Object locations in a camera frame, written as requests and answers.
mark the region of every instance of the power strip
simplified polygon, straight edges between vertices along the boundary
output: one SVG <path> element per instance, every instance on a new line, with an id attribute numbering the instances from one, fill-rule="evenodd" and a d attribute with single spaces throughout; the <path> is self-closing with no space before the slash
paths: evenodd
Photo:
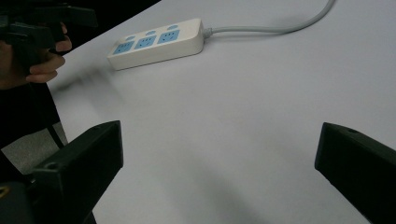
<path id="1" fill-rule="evenodd" d="M 165 25 L 119 39 L 107 59 L 115 70 L 197 54 L 204 48 L 201 19 Z"/>

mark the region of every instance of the dark floor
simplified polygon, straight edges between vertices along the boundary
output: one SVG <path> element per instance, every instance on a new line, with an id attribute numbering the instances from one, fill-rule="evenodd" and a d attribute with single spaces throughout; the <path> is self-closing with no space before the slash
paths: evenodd
<path id="1" fill-rule="evenodd" d="M 160 0 L 145 0 L 139 3 L 136 3 L 136 1 L 121 0 L 94 2 L 88 0 L 66 0 L 65 2 L 72 7 L 93 9 L 98 21 L 98 27 L 96 28 L 81 26 L 71 22 L 66 23 L 68 30 L 67 35 L 73 42 L 73 48 L 76 48 L 116 25 L 127 21 L 134 15 L 160 2 Z"/>

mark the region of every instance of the white cable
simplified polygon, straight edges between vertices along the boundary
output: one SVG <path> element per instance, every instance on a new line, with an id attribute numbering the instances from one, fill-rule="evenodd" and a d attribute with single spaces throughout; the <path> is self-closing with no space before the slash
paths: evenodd
<path id="1" fill-rule="evenodd" d="M 335 0 L 329 0 L 325 8 L 323 8 L 318 15 L 314 18 L 310 19 L 309 21 L 292 25 L 286 27 L 262 27 L 262 26 L 227 26 L 227 27 L 220 27 L 220 28 L 206 28 L 204 29 L 204 38 L 209 38 L 215 33 L 221 32 L 262 32 L 262 33 L 278 33 L 278 34 L 286 34 L 295 32 L 298 30 L 302 30 L 305 27 L 308 27 L 314 24 L 317 21 L 320 21 L 332 8 Z"/>

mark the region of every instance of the black object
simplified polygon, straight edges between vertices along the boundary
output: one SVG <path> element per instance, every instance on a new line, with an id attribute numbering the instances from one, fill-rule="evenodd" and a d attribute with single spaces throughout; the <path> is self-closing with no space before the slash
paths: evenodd
<path id="1" fill-rule="evenodd" d="M 95 11 L 71 7 L 55 0 L 2 0 L 0 39 L 12 45 L 26 76 L 29 68 L 41 62 L 39 49 L 54 49 L 64 40 L 61 22 L 97 27 Z"/>
<path id="2" fill-rule="evenodd" d="M 33 184 L 0 183 L 0 223 L 96 223 L 92 209 L 122 166 L 120 122 L 94 126 L 37 165 Z"/>
<path id="3" fill-rule="evenodd" d="M 396 223 L 396 151 L 348 127 L 323 123 L 315 168 L 371 223 Z"/>

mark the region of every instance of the table surface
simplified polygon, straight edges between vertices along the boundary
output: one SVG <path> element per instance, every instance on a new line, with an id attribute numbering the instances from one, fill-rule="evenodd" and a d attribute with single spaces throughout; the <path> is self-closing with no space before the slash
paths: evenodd
<path id="1" fill-rule="evenodd" d="M 336 1 L 287 35 L 220 33 L 199 54 L 114 71 L 122 36 L 306 21 L 326 0 L 162 0 L 64 55 L 49 82 L 69 141 L 120 120 L 124 166 L 98 224 L 369 223 L 314 168 L 323 122 L 396 148 L 396 1 Z"/>

